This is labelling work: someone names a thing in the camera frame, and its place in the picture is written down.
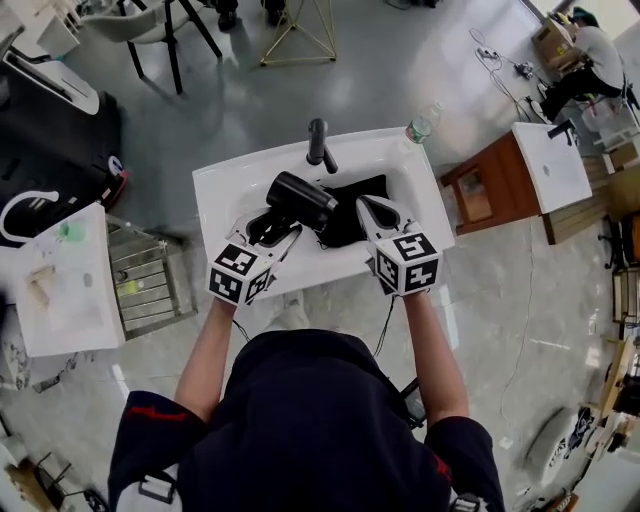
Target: wooden cabinet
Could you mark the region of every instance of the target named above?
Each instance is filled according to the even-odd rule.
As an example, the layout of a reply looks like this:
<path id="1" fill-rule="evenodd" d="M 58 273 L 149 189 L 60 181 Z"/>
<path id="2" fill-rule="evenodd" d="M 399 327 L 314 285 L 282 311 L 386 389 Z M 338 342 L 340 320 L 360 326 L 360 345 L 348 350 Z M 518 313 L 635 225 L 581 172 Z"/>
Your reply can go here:
<path id="1" fill-rule="evenodd" d="M 540 205 L 518 143 L 509 132 L 445 174 L 460 211 L 459 235 L 540 215 Z"/>

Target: wire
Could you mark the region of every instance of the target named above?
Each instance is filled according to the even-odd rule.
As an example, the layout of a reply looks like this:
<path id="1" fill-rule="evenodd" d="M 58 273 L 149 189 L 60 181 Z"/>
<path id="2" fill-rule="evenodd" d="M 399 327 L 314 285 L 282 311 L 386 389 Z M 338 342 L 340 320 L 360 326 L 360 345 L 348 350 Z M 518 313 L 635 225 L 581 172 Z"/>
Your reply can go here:
<path id="1" fill-rule="evenodd" d="M 516 374 L 518 373 L 520 359 L 522 359 L 522 353 L 524 352 L 524 346 L 526 345 L 527 331 L 529 329 L 529 318 L 531 316 L 531 299 L 533 298 L 533 226 L 531 219 L 529 220 L 529 235 L 531 242 L 531 250 L 529 251 L 529 254 L 531 256 L 531 273 L 529 274 L 529 304 L 527 305 L 527 320 L 524 325 L 524 332 L 522 333 L 522 343 L 520 344 L 520 352 L 518 352 L 518 358 L 516 359 L 516 366 L 513 369 L 513 373 L 511 374 L 507 385 L 502 390 L 502 395 L 500 396 L 500 416 L 507 420 L 509 424 L 511 424 L 511 420 L 504 415 L 504 396 L 507 393 L 509 386 L 511 386 L 511 383 L 513 382 Z"/>
<path id="2" fill-rule="evenodd" d="M 516 109 L 516 112 L 518 114 L 518 118 L 520 119 L 520 121 L 524 122 L 526 120 L 528 122 L 531 122 L 531 116 L 529 116 L 529 113 L 520 104 L 520 102 L 522 100 L 524 100 L 525 98 L 520 98 L 519 100 L 517 100 L 511 94 L 511 91 L 509 91 L 509 89 L 507 88 L 505 83 L 502 81 L 502 78 L 497 74 L 504 67 L 504 62 L 503 61 L 506 60 L 506 61 L 508 61 L 508 62 L 510 62 L 510 63 L 512 63 L 514 65 L 515 65 L 515 62 L 512 61 L 511 59 L 508 59 L 507 57 L 501 55 L 499 52 L 497 52 L 491 46 L 488 46 L 486 44 L 486 39 L 484 37 L 484 34 L 482 32 L 480 32 L 477 28 L 470 28 L 469 29 L 469 35 L 471 36 L 471 38 L 476 43 L 478 43 L 481 46 L 484 46 L 488 50 L 491 50 L 492 52 L 494 52 L 498 56 L 498 58 L 499 58 L 498 59 L 498 67 L 490 68 L 489 66 L 487 66 L 487 64 L 485 63 L 484 59 L 482 57 L 480 57 L 477 52 L 474 52 L 474 55 L 475 55 L 476 59 L 478 60 L 478 62 L 480 62 L 480 64 L 482 64 L 484 66 L 484 68 L 489 72 L 491 83 L 493 83 L 495 88 L 498 89 L 504 96 L 506 96 L 513 103 L 513 106 Z"/>
<path id="3" fill-rule="evenodd" d="M 242 327 L 237 320 L 234 320 L 233 323 L 235 324 L 235 326 L 238 328 L 238 330 L 240 331 L 240 334 L 242 334 L 244 336 L 244 339 L 247 341 L 247 343 L 249 343 L 249 335 L 247 334 L 247 331 L 245 330 L 244 327 Z"/>
<path id="4" fill-rule="evenodd" d="M 387 319 L 384 322 L 384 327 L 382 328 L 382 332 L 380 333 L 380 339 L 378 340 L 378 345 L 376 346 L 376 350 L 373 353 L 373 357 L 378 357 L 380 352 L 382 351 L 382 344 L 384 343 L 384 337 L 387 335 L 387 327 L 389 327 L 389 320 L 391 319 L 391 313 L 393 312 L 393 305 L 396 302 L 397 295 L 391 297 L 391 305 L 389 306 L 389 314 L 387 315 Z"/>
<path id="5" fill-rule="evenodd" d="M 391 2 L 391 0 L 383 0 L 383 2 L 387 4 L 389 7 L 393 7 L 394 9 L 398 9 L 399 11 L 408 11 L 409 9 L 411 9 L 410 2 L 404 5 L 394 4 L 393 2 Z"/>

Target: white sink basin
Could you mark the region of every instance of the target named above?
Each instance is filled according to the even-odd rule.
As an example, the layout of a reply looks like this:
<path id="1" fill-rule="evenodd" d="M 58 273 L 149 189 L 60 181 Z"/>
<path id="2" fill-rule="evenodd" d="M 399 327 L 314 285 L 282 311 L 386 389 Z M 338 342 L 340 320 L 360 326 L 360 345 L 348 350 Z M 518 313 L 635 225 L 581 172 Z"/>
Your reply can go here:
<path id="1" fill-rule="evenodd" d="M 389 197 L 409 208 L 434 247 L 443 251 L 455 244 L 425 152 L 406 138 L 403 128 L 328 137 L 327 146 L 339 167 L 334 175 L 322 164 L 307 163 L 307 146 L 307 142 L 290 144 L 194 171 L 209 260 L 217 256 L 215 251 L 239 216 L 267 206 L 267 191 L 282 171 L 333 188 L 385 174 Z M 304 228 L 276 273 L 277 280 L 258 298 L 367 272 L 367 259 L 364 242 L 323 250 L 315 233 Z"/>
<path id="2" fill-rule="evenodd" d="M 578 148 L 560 134 L 551 140 L 553 125 L 515 123 L 512 131 L 527 164 L 542 213 L 591 197 L 591 186 Z"/>

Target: person's arm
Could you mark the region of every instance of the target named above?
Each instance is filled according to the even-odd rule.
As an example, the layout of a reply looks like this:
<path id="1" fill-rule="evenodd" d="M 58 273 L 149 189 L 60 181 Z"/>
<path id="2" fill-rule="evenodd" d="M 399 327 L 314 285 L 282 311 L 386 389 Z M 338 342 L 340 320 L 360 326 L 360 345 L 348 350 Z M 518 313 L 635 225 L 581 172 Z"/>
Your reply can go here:
<path id="1" fill-rule="evenodd" d="M 579 62 L 582 59 L 583 51 L 580 48 L 573 47 L 566 51 L 564 55 L 555 57 L 549 61 L 549 66 L 553 69 L 562 70 L 569 64 Z"/>
<path id="2" fill-rule="evenodd" d="M 235 306 L 214 299 L 176 389 L 174 400 L 205 422 L 220 402 L 235 311 Z"/>
<path id="3" fill-rule="evenodd" d="M 429 427 L 451 416 L 469 416 L 462 374 L 442 332 L 429 296 L 403 297 L 409 320 L 420 396 Z"/>

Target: power strip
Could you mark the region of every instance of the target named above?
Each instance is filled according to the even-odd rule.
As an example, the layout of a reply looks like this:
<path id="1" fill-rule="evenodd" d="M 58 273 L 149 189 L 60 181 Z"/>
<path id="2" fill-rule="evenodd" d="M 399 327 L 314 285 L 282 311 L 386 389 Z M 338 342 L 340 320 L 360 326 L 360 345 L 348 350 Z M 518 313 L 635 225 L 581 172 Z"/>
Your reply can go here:
<path id="1" fill-rule="evenodd" d="M 486 48 L 478 47 L 476 53 L 481 59 L 500 60 L 500 55 L 497 52 L 489 51 Z"/>

